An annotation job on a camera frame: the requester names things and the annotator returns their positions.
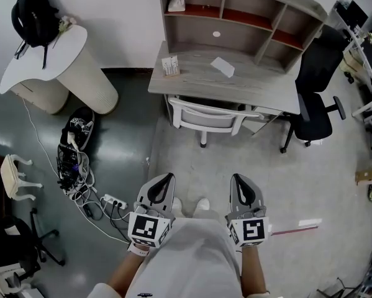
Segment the grey wooden desk with shelves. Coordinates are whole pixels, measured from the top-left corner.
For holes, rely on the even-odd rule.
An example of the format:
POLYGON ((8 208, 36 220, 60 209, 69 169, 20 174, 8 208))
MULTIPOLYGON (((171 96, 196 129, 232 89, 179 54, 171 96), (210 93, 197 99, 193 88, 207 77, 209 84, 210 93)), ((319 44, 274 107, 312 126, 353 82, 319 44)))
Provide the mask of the grey wooden desk with shelves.
POLYGON ((168 12, 160 0, 165 38, 148 90, 245 104, 267 119, 300 114, 294 65, 328 14, 314 0, 185 0, 168 12), (164 77, 161 59, 176 55, 180 75, 164 77), (211 66, 230 63, 231 78, 211 66))

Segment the person's white shirt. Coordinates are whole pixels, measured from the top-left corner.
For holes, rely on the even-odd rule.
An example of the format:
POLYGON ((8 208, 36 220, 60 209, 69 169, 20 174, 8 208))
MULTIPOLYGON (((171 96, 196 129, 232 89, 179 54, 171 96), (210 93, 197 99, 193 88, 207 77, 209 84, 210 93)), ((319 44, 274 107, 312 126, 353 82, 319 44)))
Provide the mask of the person's white shirt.
POLYGON ((226 229, 214 219, 176 219, 167 240, 149 251, 125 295, 98 283, 87 298, 271 298, 244 297, 242 261, 226 229))

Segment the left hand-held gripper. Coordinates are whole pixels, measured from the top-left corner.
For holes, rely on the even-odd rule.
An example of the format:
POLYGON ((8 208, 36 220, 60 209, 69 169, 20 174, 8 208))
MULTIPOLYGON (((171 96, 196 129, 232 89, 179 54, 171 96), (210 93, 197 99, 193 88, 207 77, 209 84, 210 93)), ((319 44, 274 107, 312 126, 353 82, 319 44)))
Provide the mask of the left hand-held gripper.
POLYGON ((129 215, 128 237, 133 244, 161 247, 175 220, 170 212, 175 183, 174 174, 166 173, 155 176, 141 187, 135 210, 129 215))

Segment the white power strip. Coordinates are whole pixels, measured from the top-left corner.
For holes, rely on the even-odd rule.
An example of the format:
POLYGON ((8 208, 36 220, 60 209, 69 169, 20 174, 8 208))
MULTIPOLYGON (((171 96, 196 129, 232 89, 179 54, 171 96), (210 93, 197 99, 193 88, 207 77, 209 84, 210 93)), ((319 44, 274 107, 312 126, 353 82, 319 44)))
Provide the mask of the white power strip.
POLYGON ((109 203, 111 205, 116 205, 119 209, 125 210, 128 208, 128 203, 110 195, 110 194, 105 194, 103 197, 104 202, 109 203))

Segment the person's right white shoe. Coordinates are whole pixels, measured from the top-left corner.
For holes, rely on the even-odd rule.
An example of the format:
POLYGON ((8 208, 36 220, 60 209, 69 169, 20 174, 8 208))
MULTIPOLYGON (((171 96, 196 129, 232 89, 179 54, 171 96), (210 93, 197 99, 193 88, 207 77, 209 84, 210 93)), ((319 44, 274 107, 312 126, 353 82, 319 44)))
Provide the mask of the person's right white shoe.
POLYGON ((211 205, 210 202, 207 198, 202 198, 198 200, 195 208, 195 212, 200 212, 200 211, 207 211, 210 210, 211 205))

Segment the white curved side table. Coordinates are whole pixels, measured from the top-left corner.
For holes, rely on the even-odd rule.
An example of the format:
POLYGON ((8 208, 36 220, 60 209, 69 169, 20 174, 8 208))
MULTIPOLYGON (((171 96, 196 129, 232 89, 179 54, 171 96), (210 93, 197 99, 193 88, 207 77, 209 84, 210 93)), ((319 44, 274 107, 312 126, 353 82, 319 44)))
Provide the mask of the white curved side table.
POLYGON ((88 52, 87 37, 84 27, 72 25, 48 48, 29 47, 7 66, 0 93, 11 91, 49 114, 60 112, 73 94, 95 113, 110 113, 119 95, 88 52))

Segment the black oval tray with electronics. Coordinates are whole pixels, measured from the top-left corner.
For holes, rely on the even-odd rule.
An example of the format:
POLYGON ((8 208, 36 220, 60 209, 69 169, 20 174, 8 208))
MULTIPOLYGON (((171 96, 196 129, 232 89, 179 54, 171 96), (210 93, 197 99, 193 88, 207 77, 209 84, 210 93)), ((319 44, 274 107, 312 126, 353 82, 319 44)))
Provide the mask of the black oval tray with electronics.
POLYGON ((94 127, 94 111, 87 106, 72 113, 61 131, 60 144, 83 151, 94 127))

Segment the white armchair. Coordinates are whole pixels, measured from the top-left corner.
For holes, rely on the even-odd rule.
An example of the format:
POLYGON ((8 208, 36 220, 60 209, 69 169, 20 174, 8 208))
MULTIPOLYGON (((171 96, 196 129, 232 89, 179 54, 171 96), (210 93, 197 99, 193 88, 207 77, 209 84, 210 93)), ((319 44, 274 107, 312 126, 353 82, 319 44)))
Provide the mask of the white armchair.
POLYGON ((246 118, 265 119, 263 114, 253 111, 250 106, 238 111, 197 104, 177 97, 169 97, 168 103, 173 108, 173 126, 177 129, 185 127, 199 131, 201 148, 207 145, 208 133, 229 133, 234 136, 238 134, 246 118))

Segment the white paper sheet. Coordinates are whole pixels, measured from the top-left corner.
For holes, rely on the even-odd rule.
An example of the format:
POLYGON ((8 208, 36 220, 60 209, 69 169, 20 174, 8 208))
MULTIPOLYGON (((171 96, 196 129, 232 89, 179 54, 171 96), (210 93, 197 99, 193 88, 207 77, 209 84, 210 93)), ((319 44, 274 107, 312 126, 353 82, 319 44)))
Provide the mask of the white paper sheet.
POLYGON ((230 63, 223 60, 221 57, 217 57, 216 59, 214 59, 211 62, 211 66, 219 70, 221 73, 223 73, 228 78, 231 78, 235 72, 235 68, 230 63))

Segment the white office desk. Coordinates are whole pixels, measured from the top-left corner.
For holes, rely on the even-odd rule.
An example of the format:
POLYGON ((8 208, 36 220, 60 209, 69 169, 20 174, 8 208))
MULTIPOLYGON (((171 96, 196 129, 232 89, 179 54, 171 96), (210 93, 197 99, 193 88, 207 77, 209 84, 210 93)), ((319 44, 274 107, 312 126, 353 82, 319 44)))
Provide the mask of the white office desk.
POLYGON ((363 106, 352 112, 352 116, 361 117, 372 136, 372 29, 367 28, 367 19, 362 28, 351 30, 335 10, 335 4, 331 15, 337 18, 336 28, 347 41, 340 69, 350 84, 357 84, 363 101, 363 106))

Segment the pale flower bunch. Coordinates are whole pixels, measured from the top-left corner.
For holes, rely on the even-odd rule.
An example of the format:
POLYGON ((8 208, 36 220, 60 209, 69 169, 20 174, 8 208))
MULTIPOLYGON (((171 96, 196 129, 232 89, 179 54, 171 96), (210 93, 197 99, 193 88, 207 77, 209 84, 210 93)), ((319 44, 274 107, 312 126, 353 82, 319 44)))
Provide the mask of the pale flower bunch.
POLYGON ((76 19, 70 16, 62 16, 59 21, 59 34, 66 32, 72 25, 76 24, 76 19))

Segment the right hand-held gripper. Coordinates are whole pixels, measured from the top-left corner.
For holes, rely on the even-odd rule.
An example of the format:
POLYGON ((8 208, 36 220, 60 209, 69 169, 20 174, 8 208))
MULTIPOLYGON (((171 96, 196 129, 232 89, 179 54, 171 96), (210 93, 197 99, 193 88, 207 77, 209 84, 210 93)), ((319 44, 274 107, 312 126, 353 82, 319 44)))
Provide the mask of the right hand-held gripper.
POLYGON ((234 174, 230 180, 232 213, 225 218, 235 246, 257 246, 268 238, 269 219, 266 209, 259 207, 262 205, 263 195, 260 188, 248 177, 234 174), (241 206, 253 210, 238 212, 241 206))

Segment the red tape strip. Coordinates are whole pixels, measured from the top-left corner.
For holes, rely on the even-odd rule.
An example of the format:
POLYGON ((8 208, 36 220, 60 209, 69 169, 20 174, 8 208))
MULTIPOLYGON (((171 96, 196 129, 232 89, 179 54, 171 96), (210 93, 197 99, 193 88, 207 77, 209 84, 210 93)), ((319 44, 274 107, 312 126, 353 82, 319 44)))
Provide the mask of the red tape strip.
POLYGON ((277 236, 277 235, 285 235, 285 234, 292 234, 292 233, 299 233, 299 232, 306 232, 308 230, 315 230, 318 229, 318 225, 310 225, 310 226, 301 226, 298 228, 288 229, 288 230, 280 230, 280 231, 271 231, 271 236, 277 236))

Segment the black backpack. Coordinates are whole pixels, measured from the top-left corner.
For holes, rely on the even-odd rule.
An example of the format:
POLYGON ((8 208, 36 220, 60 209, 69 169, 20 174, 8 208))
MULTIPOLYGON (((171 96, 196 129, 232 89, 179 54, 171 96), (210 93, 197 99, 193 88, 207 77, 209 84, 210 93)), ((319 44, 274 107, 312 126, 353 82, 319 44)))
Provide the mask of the black backpack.
POLYGON ((32 48, 43 47, 44 70, 47 64, 48 46, 59 33, 58 9, 49 0, 17 0, 11 10, 15 31, 32 48))

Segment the white workbench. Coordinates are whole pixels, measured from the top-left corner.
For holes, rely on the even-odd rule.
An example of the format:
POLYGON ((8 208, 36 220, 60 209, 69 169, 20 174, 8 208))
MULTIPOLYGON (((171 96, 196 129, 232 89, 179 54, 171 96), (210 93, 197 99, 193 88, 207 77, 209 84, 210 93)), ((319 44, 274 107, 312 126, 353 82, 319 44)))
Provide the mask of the white workbench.
POLYGON ((0 295, 4 297, 30 289, 31 285, 24 281, 27 278, 32 278, 37 271, 40 271, 38 263, 28 271, 21 267, 19 263, 0 267, 0 295))

